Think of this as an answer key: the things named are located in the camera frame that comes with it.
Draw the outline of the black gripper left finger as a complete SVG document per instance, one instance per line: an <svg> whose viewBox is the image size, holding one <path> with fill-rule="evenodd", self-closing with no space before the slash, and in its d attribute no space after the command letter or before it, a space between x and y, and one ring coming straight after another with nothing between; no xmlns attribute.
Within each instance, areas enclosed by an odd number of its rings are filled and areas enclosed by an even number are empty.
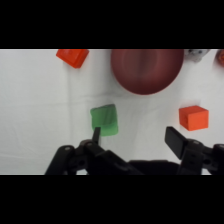
<svg viewBox="0 0 224 224"><path fill-rule="evenodd" d="M100 142L101 128L97 127L91 139L83 140L77 148L61 146L51 160L46 175L76 175L85 170L88 175L141 175L141 172Z"/></svg>

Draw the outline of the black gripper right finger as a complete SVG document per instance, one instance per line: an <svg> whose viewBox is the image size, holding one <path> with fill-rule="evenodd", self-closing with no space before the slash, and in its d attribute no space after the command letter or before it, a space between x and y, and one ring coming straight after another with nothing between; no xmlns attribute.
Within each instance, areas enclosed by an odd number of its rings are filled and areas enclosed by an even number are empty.
<svg viewBox="0 0 224 224"><path fill-rule="evenodd" d="M178 175L201 175L203 169L212 175L224 175L224 144L210 148L185 138L173 127L166 128L165 143L181 161Z"/></svg>

